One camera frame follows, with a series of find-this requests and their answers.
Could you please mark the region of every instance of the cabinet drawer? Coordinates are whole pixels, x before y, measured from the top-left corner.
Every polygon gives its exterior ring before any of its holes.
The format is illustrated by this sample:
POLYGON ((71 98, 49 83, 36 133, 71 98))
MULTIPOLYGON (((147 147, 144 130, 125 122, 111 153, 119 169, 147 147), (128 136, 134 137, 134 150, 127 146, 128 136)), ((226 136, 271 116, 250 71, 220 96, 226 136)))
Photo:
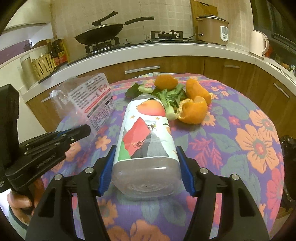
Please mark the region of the cabinet drawer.
POLYGON ((50 99, 43 101, 49 97, 50 92, 56 87, 57 85, 35 96, 26 103, 47 132, 55 131, 61 122, 61 118, 58 116, 52 101, 50 99))
POLYGON ((274 123, 278 136, 296 136, 296 96, 280 81, 256 67, 247 97, 274 123))
POLYGON ((204 75, 246 95, 255 73, 255 65, 224 58, 205 58, 204 75))
POLYGON ((109 83, 128 80, 152 72, 203 74, 205 58, 201 56, 171 56, 148 58, 114 64, 96 69, 79 77, 105 73, 109 83))
MULTIPOLYGON (((78 77, 105 73, 108 82, 111 84, 151 72, 203 74, 204 64, 205 58, 199 56, 148 58, 107 66, 79 75, 78 77)), ((27 102, 33 114, 47 132, 54 131, 61 121, 51 100, 42 102, 49 97, 49 93, 55 88, 56 86, 27 102)))

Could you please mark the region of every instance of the floral tablecloth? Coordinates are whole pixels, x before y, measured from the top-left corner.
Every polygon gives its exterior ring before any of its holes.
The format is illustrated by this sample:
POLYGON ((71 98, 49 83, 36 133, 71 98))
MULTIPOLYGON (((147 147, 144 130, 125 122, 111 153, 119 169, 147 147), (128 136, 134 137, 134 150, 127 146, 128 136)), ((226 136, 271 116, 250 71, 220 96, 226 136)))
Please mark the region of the floral tablecloth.
MULTIPOLYGON (((284 183, 284 164, 275 127, 270 119, 248 98, 216 80, 202 75, 178 75, 185 83, 193 77, 209 92, 212 104, 201 125, 186 125, 178 120, 170 122, 175 145, 181 145, 188 157, 216 175, 229 177, 237 173, 254 198, 270 231, 277 216, 284 183)), ((128 100, 124 93, 135 80, 113 85, 116 109, 101 127, 90 148, 76 142, 67 158, 43 176, 45 186, 56 173, 74 175, 93 166, 117 144, 120 127, 128 100)), ((147 87, 153 78, 138 80, 147 87)), ((72 127, 73 120, 65 118, 58 130, 72 127)), ((98 205, 111 240, 181 241, 184 238, 196 198, 192 198, 182 185, 167 197, 136 200, 123 195, 113 184, 98 205)), ((77 235, 83 238, 79 220, 77 197, 73 198, 77 235)), ((217 195, 211 237, 218 233, 221 213, 221 195, 217 195)))

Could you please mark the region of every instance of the bottle label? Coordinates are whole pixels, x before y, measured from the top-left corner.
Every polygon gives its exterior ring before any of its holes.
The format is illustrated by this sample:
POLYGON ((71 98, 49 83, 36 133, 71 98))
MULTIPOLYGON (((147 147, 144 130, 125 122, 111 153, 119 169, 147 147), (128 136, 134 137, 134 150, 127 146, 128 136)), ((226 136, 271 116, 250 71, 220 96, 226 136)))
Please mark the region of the bottle label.
POLYGON ((55 66, 59 66, 59 58, 58 57, 54 58, 54 64, 55 64, 55 66))
POLYGON ((178 161, 165 109, 161 101, 153 96, 128 104, 114 164, 147 157, 169 157, 178 161))
POLYGON ((79 118, 97 133, 114 110, 112 92, 104 73, 79 85, 68 94, 79 118))
POLYGON ((61 64, 67 61, 65 51, 59 52, 58 56, 59 56, 59 61, 60 61, 61 64))

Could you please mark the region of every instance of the pan lid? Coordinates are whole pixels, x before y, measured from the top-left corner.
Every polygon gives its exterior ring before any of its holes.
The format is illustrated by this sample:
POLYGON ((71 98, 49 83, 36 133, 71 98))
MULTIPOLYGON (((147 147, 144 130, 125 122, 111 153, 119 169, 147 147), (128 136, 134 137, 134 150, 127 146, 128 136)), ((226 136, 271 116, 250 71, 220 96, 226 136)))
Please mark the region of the pan lid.
POLYGON ((229 24, 229 22, 226 21, 225 19, 220 18, 220 17, 217 17, 217 16, 215 16, 215 15, 213 15, 213 14, 211 14, 211 15, 199 16, 199 17, 197 17, 196 19, 202 19, 202 18, 213 18, 213 19, 218 19, 218 20, 221 20, 221 21, 226 22, 226 23, 229 24))

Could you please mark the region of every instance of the plastic bottle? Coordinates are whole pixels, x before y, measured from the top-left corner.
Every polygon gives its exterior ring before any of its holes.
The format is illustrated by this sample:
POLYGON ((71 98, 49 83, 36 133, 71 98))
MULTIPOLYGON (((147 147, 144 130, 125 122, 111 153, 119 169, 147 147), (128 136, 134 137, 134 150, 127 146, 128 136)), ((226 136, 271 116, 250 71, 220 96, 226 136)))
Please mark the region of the plastic bottle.
POLYGON ((181 184, 175 144, 161 101, 141 94, 127 106, 113 169, 112 181, 124 194, 159 197, 181 184))

